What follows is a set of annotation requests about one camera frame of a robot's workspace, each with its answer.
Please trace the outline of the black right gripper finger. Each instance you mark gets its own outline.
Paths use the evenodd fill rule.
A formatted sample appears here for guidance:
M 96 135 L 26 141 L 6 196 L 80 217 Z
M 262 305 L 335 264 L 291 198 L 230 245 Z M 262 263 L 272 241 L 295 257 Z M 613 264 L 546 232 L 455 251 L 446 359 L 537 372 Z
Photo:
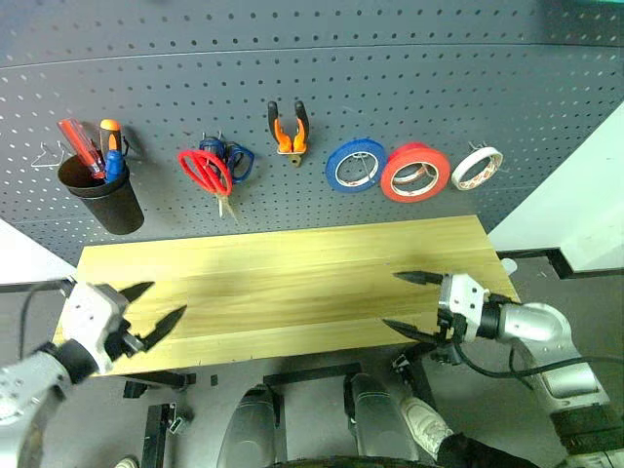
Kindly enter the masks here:
M 417 327 L 408 323 L 391 319 L 382 319 L 382 322 L 393 331 L 398 332 L 402 336 L 405 336 L 409 339 L 433 345 L 439 344 L 437 336 L 435 336 L 434 334 L 420 331 Z
M 440 286 L 443 282 L 442 274 L 425 272 L 425 271 L 396 272 L 393 274 L 393 276 L 403 281 L 416 284 L 416 285 L 421 285 L 421 286 L 426 286 L 426 285 Z

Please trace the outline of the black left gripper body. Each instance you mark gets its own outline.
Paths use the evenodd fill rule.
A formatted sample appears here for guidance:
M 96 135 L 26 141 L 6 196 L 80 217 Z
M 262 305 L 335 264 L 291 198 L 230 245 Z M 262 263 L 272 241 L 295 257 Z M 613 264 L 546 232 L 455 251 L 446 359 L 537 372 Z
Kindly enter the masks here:
M 117 361 L 122 355 L 131 358 L 135 354 L 147 351 L 145 340 L 138 334 L 131 334 L 130 327 L 130 322 L 122 316 L 114 316 L 108 324 L 104 350 L 112 362 Z

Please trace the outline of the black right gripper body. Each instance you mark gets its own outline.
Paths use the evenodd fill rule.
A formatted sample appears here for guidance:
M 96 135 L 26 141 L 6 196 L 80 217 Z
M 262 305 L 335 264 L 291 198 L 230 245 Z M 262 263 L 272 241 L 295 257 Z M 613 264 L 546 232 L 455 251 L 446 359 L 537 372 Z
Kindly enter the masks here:
M 467 321 L 460 314 L 443 314 L 438 317 L 439 330 L 434 334 L 436 347 L 430 359 L 442 365 L 458 366 L 464 363 L 459 347 L 464 341 Z

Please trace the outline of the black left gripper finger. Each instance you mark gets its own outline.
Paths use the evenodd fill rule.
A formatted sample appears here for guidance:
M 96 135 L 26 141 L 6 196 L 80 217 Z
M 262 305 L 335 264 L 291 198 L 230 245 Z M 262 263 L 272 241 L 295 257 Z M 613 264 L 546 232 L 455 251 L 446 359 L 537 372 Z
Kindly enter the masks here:
M 153 348 L 176 327 L 177 322 L 182 318 L 186 308 L 186 305 L 180 306 L 156 323 L 154 329 L 142 339 L 144 352 Z
M 128 307 L 131 303 L 137 301 L 151 287 L 154 286 L 152 281 L 140 282 L 118 291 L 120 296 L 119 302 L 123 307 Z

